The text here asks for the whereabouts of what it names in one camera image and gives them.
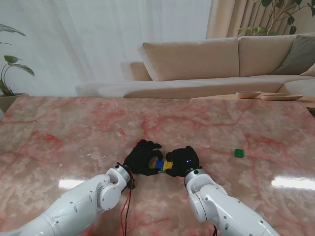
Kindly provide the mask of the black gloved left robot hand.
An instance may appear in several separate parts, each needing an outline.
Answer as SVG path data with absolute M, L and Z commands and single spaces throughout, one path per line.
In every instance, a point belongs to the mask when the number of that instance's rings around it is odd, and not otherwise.
M 158 169 L 150 169 L 149 164 L 152 159 L 163 159 L 160 151 L 162 146 L 152 141 L 140 140 L 131 153 L 125 158 L 124 166 L 128 167 L 133 174 L 152 176 L 158 174 Z

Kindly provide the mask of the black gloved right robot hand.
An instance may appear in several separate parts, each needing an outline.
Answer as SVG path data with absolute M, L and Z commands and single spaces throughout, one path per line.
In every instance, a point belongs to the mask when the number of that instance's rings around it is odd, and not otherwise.
M 191 146 L 178 148 L 167 153 L 166 161 L 172 162 L 172 168 L 165 172 L 172 177 L 186 177 L 191 171 L 199 169 L 199 158 Z

